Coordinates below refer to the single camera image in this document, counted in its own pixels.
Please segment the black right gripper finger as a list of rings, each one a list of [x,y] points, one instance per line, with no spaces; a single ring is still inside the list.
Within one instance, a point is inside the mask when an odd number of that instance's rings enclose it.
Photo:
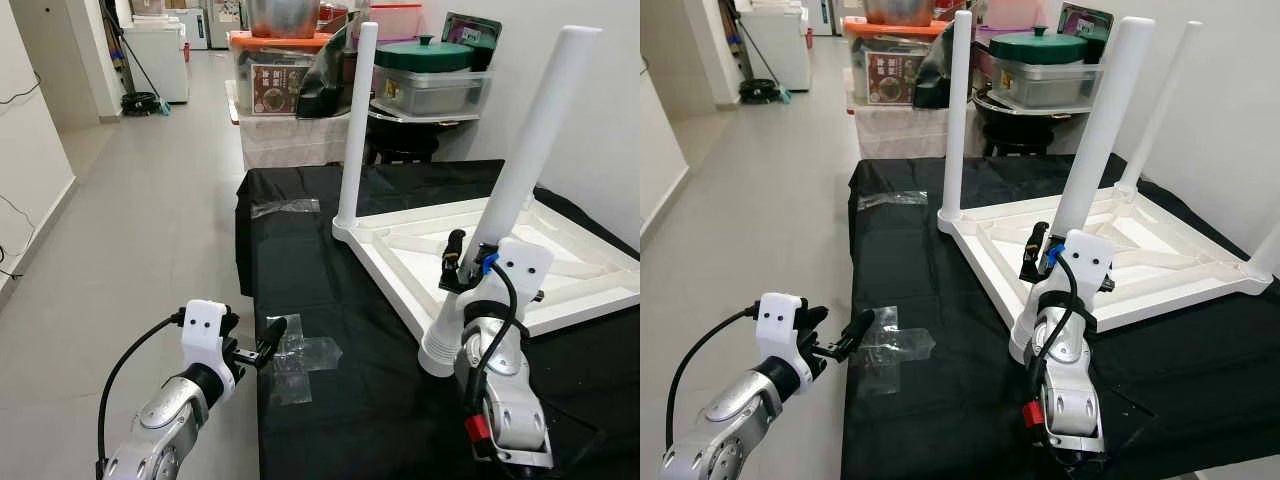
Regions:
[[[1020,279],[1023,282],[1038,283],[1044,278],[1039,270],[1039,260],[1042,244],[1044,243],[1044,234],[1048,228],[1050,224],[1047,221],[1038,221],[1030,232],[1030,237],[1028,238],[1021,253]]]
[[[453,229],[442,255],[442,288],[444,291],[465,291],[467,285],[462,269],[466,232]]]

